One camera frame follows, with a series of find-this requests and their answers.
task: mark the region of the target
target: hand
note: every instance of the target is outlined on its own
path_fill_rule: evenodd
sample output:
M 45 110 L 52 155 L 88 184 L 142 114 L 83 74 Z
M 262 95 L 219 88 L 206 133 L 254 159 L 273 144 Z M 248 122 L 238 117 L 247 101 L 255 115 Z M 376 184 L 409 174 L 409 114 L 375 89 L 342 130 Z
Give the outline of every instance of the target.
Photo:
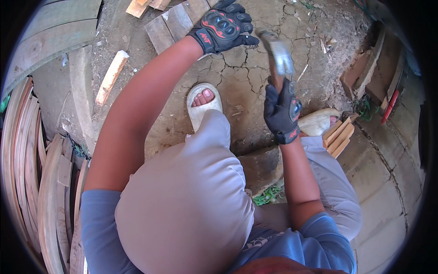
M 280 94 L 268 79 L 266 86 L 264 118 L 269 130 L 275 135 L 281 145 L 292 143 L 300 133 L 298 116 L 300 115 L 301 102 L 295 96 L 290 81 L 284 78 L 283 89 Z
M 201 45 L 204 54 L 219 54 L 240 45 L 257 45 L 259 40 L 251 34 L 253 26 L 251 16 L 245 8 L 234 4 L 235 0 L 220 0 L 207 11 L 187 34 Z

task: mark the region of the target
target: cracked concrete floor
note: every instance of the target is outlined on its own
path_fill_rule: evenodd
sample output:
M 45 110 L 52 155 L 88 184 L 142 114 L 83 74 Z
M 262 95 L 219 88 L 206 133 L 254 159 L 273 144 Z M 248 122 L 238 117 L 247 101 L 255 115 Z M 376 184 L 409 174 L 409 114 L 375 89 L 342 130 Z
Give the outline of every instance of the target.
M 352 102 L 346 97 L 339 77 L 351 60 L 360 53 L 371 25 L 370 19 L 352 0 L 306 1 L 315 7 L 311 9 L 300 1 L 292 3 L 290 0 L 238 0 L 237 3 L 242 4 L 252 16 L 255 28 L 264 26 L 275 31 L 290 47 L 296 71 L 293 80 L 298 79 L 308 64 L 301 80 L 295 85 L 296 94 L 304 106 L 302 115 L 324 107 L 335 107 L 341 112 L 352 110 Z M 128 33 L 128 37 L 122 37 L 125 43 L 121 44 L 127 48 L 131 58 L 119 77 L 122 80 L 116 83 L 106 105 L 95 106 L 93 119 L 97 132 L 112 102 L 133 76 L 132 69 L 140 69 L 155 56 L 153 50 L 139 48 L 152 48 L 143 26 L 157 15 L 159 11 L 153 11 L 146 13 L 142 19 L 131 19 L 132 26 L 128 30 L 126 27 L 120 30 L 121 27 L 114 23 L 114 19 L 112 24 L 117 25 L 114 28 L 104 26 L 102 22 L 99 24 L 103 34 L 105 28 L 108 32 L 111 29 L 113 32 Z M 329 51 L 324 54 L 321 40 L 325 44 L 332 38 L 336 43 L 331 47 L 326 45 Z M 108 40 L 111 42 L 111 39 L 116 38 L 109 35 L 108 38 L 100 38 L 102 39 L 108 43 Z M 102 48 L 97 48 L 96 52 L 105 55 Z M 95 65 L 95 75 L 104 75 L 107 66 L 101 67 L 103 69 Z M 146 139 L 145 156 L 149 157 L 184 142 L 185 135 L 193 133 L 185 100 L 190 88 L 201 82 L 213 84 L 221 94 L 224 114 L 231 124 L 232 152 L 239 156 L 272 146 L 273 137 L 263 120 L 264 87 L 268 75 L 268 56 L 262 44 L 240 46 L 222 55 L 210 55 L 201 59 L 190 68 L 172 92 Z M 100 81 L 96 81 L 96 78 L 95 89 L 98 89 Z

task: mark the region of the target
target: person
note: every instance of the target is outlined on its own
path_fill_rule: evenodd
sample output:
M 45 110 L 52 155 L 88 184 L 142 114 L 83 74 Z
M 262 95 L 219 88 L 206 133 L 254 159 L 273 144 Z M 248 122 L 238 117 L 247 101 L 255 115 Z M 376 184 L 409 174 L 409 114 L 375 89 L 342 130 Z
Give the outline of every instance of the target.
M 356 271 L 349 243 L 361 226 L 356 194 L 321 136 L 298 134 L 290 118 L 298 117 L 297 99 L 287 80 L 280 94 L 267 85 L 264 106 L 283 155 L 287 204 L 258 207 L 245 193 L 230 124 L 209 84 L 188 95 L 195 133 L 145 161 L 145 138 L 184 73 L 203 54 L 258 44 L 242 34 L 252 30 L 241 5 L 219 1 L 114 101 L 82 194 L 90 273 Z

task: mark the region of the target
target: forearm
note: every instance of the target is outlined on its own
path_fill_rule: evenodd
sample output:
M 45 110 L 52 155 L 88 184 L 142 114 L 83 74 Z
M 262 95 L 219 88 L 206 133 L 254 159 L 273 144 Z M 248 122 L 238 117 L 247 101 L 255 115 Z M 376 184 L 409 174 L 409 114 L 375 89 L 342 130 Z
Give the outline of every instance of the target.
M 202 56 L 186 36 L 152 59 L 125 86 L 102 126 L 85 190 L 122 191 L 144 163 L 146 136 L 177 82 Z
M 292 143 L 280 145 L 283 156 L 284 187 L 294 229 L 316 213 L 324 211 L 312 168 L 297 137 Z

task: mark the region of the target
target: blue shirt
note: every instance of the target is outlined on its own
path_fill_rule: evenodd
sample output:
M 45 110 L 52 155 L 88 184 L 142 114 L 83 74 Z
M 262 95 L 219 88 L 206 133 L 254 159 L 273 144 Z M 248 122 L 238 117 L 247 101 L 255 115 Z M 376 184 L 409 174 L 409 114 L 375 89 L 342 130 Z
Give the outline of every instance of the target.
M 128 259 L 117 234 L 114 212 L 119 191 L 88 190 L 82 194 L 82 244 L 90 273 L 141 273 Z M 308 267 L 355 273 L 357 266 L 348 240 L 325 212 L 311 217 L 299 231 L 277 232 L 254 227 L 230 266 L 232 273 L 258 258 L 283 256 Z

